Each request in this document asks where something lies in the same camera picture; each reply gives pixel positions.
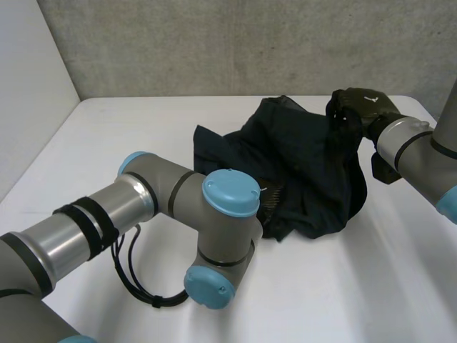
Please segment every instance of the white tabletop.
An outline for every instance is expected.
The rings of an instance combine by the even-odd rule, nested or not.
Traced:
[[[328,96],[293,96],[323,114]],[[414,99],[400,111],[435,124]],[[0,234],[21,231],[63,204],[112,183],[124,157],[152,151],[193,167],[197,124],[240,129],[261,97],[90,99],[80,103],[0,203]],[[262,240],[233,304],[212,311],[191,300],[154,309],[134,299],[108,251],[61,280],[45,302],[100,343],[455,342],[457,227],[404,180],[371,176],[371,142],[359,149],[365,206],[338,234]],[[196,255],[196,232],[163,215],[143,225],[140,280],[175,295]]]

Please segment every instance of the light blue joint cap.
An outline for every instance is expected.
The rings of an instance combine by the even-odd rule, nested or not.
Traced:
[[[127,164],[132,162],[136,157],[144,155],[144,154],[150,154],[150,152],[145,152],[145,151],[137,151],[134,152],[133,154],[130,154],[126,157],[124,162],[122,162],[121,166],[119,167],[119,170],[117,171],[117,176],[121,176],[122,173],[124,172],[124,169],[126,168]]]
[[[202,189],[206,201],[230,217],[250,217],[260,206],[257,181],[238,170],[213,171],[204,179]]]
[[[436,204],[436,209],[442,215],[448,217],[451,222],[457,224],[457,186],[445,193]]]
[[[187,269],[184,288],[190,298],[209,309],[223,309],[236,293],[235,287],[223,275],[203,266]]]
[[[96,340],[87,337],[87,336],[71,336],[65,339],[62,339],[58,343],[97,343]]]

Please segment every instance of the black cable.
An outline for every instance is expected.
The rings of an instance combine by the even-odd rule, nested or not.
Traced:
[[[126,276],[122,266],[121,262],[119,261],[119,253],[121,252],[122,245],[124,244],[125,240],[125,235],[122,235],[120,239],[117,239],[114,244],[111,245],[111,256],[113,257],[114,261],[114,268],[117,271],[117,274],[119,275],[119,278],[121,279],[122,283],[124,286],[127,288],[127,290],[130,292],[131,295],[133,295],[135,298],[138,300],[145,302],[147,304],[152,305],[152,307],[155,307],[159,309],[160,307],[173,307],[179,304],[182,304],[183,302],[186,301],[186,299],[189,297],[188,294],[186,293],[186,290],[183,290],[181,293],[175,295],[174,297],[169,297],[169,298],[163,298],[158,295],[152,295],[149,293],[140,283],[138,278],[135,275],[134,267],[133,267],[133,252],[134,252],[134,245],[136,243],[136,240],[138,239],[140,233],[141,233],[141,227],[139,225],[135,226],[136,232],[134,235],[134,238],[130,242],[129,246],[129,253],[128,253],[128,261],[129,261],[129,271],[131,274],[131,278],[134,281],[134,284],[132,284],[129,280],[129,278]]]

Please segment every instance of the concrete wall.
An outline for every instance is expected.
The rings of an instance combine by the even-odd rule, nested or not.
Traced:
[[[457,77],[453,0],[39,0],[76,90],[95,96],[409,95]]]
[[[0,201],[78,103],[36,1],[1,0]]]

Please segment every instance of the black garment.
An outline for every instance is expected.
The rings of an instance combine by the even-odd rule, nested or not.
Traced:
[[[366,200],[357,155],[361,130],[348,137],[341,131],[345,125],[286,96],[263,99],[240,131],[222,137],[196,128],[194,169],[205,175],[237,169],[267,188],[258,212],[265,238],[281,241],[294,229],[313,239],[339,232]]]

